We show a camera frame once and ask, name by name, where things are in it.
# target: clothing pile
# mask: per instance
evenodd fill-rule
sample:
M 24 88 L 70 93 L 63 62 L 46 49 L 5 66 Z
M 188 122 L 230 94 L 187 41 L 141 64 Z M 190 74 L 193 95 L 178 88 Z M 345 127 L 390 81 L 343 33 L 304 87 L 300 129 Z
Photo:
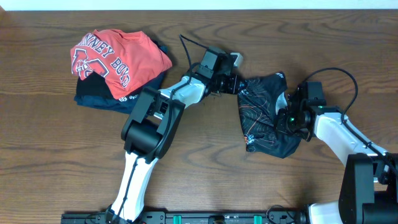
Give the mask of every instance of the clothing pile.
M 130 114 L 145 86 L 159 89 L 172 66 L 167 47 L 143 32 L 95 30 L 70 50 L 72 74 L 79 76 L 78 105 Z

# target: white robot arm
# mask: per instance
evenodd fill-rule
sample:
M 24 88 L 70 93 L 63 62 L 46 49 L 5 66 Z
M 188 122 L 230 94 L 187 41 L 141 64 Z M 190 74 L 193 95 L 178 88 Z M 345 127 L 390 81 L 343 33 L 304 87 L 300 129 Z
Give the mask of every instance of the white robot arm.
M 276 130 L 280 133 L 299 136 L 309 141 L 315 136 L 324 141 L 346 166 L 339 201 L 316 203 L 307 211 L 310 224 L 343 223 L 397 223 L 397 169 L 396 154 L 371 142 L 361 133 L 345 113 L 358 94 L 355 79 L 350 76 L 356 93 L 341 111 L 339 107 L 327 106 L 320 82 L 303 82 L 290 97 L 289 110 L 280 110 Z M 386 192 L 375 192 L 374 182 L 388 185 Z
M 159 91 L 143 89 L 122 130 L 126 168 L 108 220 L 133 222 L 140 215 L 150 174 L 170 147 L 184 109 L 211 92 L 236 93 L 239 77 L 231 72 L 242 60 L 239 53 L 209 47 L 201 63 L 193 65 L 198 68 L 190 69 L 177 84 Z M 160 119 L 160 124 L 151 123 L 148 116 Z

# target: green connector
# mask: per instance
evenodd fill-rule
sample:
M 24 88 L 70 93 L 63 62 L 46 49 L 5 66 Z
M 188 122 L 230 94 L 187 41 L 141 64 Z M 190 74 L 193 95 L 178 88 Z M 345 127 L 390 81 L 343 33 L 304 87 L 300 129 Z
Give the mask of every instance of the green connector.
M 181 224 L 182 223 L 182 217 L 181 215 L 175 215 L 173 216 L 173 224 Z
M 254 216 L 254 224 L 262 224 L 262 216 L 255 215 Z

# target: black garment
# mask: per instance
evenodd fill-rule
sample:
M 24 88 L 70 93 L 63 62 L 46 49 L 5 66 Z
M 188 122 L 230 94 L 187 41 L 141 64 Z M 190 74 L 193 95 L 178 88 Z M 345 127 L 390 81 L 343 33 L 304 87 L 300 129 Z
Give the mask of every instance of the black garment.
M 281 101 L 285 102 L 284 95 L 279 97 L 287 89 L 285 75 L 279 72 L 245 80 L 244 83 L 245 89 L 238 93 L 238 105 L 246 150 L 279 158 L 291 155 L 301 139 L 277 133 L 274 129 L 276 106 Z
M 104 77 L 95 72 L 84 80 L 77 79 L 76 95 L 102 96 L 103 98 L 113 99 L 111 90 L 109 90 Z

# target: wood grain surface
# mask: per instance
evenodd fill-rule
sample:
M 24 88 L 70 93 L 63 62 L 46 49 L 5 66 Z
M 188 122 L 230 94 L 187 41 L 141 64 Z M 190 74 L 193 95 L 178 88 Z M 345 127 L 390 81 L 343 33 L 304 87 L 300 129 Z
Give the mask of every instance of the wood grain surface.
M 0 14 L 0 223 L 59 223 L 63 212 L 97 211 L 116 198 L 127 115 L 77 106 L 69 50 L 95 29 L 143 30 L 169 46 L 178 81 L 187 58 L 178 35 L 241 52 L 245 77 L 284 71 L 292 90 L 310 72 L 341 67 L 356 77 L 350 120 L 398 152 L 397 11 L 101 11 Z M 203 49 L 188 45 L 193 61 Z M 350 101 L 337 72 L 329 104 Z M 147 206 L 265 210 L 338 198 L 344 167 L 324 143 L 302 142 L 286 159 L 245 151 L 236 96 L 211 96 L 184 112 L 156 165 Z

